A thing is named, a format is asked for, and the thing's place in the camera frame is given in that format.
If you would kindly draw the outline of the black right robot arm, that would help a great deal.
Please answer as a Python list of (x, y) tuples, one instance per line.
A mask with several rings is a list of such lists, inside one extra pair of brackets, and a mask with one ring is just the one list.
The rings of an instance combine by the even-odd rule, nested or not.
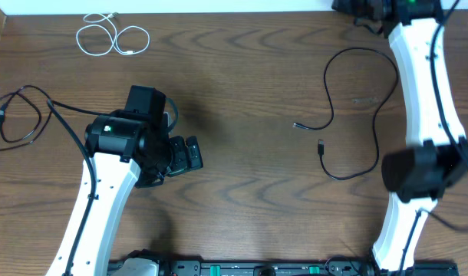
[(382, 24), (397, 62), (407, 116), (406, 149), (387, 154), (381, 173), (389, 193), (384, 224), (371, 248), (373, 275), (437, 275), (438, 264), (416, 267), (414, 251), (446, 189), (468, 173), (468, 139), (457, 115), (443, 52), (453, 10), (439, 1), (335, 1), (335, 11)]

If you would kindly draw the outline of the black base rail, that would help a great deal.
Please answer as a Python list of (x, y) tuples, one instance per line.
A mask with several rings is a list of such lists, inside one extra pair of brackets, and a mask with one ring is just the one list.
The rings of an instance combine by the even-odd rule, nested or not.
[(255, 276), (255, 275), (444, 275), (458, 276), (452, 261), (417, 261), (402, 271), (380, 270), (371, 258), (342, 255), (312, 261), (207, 261), (200, 256), (160, 255), (146, 249), (132, 251), (119, 261), (110, 261), (107, 275), (157, 276)]

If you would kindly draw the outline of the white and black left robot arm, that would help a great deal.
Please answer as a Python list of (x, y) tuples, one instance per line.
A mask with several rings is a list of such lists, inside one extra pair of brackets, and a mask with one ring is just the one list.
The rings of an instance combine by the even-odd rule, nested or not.
[(160, 186), (166, 177), (203, 167), (197, 138), (171, 136), (173, 101), (153, 87), (133, 85), (125, 107), (100, 114), (77, 145), (83, 174), (77, 199), (49, 275), (168, 275), (150, 257), (110, 262), (114, 239), (131, 190)]

